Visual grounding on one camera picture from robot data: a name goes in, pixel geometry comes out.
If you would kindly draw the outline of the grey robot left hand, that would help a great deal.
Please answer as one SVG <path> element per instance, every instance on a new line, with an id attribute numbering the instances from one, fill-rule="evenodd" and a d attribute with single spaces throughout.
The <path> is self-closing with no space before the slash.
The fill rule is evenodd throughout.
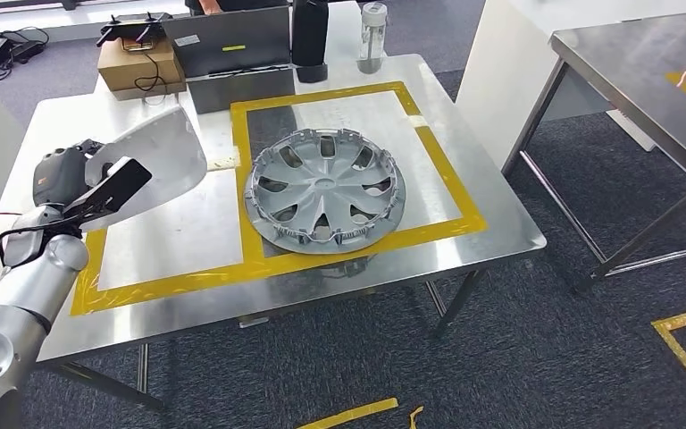
<path id="1" fill-rule="evenodd" d="M 77 228 L 118 213 L 152 173 L 127 156 L 101 160 L 104 148 L 103 143 L 86 139 L 45 155 L 34 170 L 35 205 L 57 210 L 63 221 Z"/>

